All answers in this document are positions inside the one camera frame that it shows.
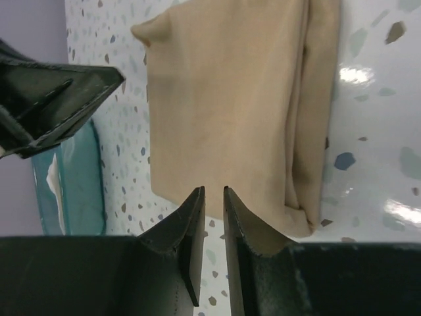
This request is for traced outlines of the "beige t shirt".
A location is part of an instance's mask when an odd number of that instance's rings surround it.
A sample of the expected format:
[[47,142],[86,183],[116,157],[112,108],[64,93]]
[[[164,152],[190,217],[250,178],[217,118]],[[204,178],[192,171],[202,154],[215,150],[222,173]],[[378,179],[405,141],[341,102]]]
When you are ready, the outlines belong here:
[[320,193],[339,1],[186,1],[132,26],[145,47],[154,194],[181,204],[225,187],[290,237],[310,236]]

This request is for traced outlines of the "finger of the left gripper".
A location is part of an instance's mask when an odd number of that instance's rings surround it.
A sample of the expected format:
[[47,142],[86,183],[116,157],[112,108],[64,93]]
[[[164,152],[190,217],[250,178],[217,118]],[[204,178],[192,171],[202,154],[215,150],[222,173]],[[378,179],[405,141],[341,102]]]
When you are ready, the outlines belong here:
[[111,66],[42,63],[1,42],[1,156],[27,159],[71,138],[125,82]]

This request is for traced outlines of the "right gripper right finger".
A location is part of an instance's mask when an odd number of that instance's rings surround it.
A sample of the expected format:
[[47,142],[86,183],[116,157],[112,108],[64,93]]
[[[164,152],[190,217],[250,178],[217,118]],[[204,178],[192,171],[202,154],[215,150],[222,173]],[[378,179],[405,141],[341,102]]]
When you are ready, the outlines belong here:
[[297,243],[224,189],[232,315],[419,315],[417,243]]

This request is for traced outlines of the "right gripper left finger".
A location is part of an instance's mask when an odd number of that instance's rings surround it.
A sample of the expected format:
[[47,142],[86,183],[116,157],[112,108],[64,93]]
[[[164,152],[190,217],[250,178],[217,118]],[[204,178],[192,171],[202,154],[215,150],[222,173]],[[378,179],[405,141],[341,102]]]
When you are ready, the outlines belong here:
[[192,315],[205,189],[140,236],[1,239],[2,315]]

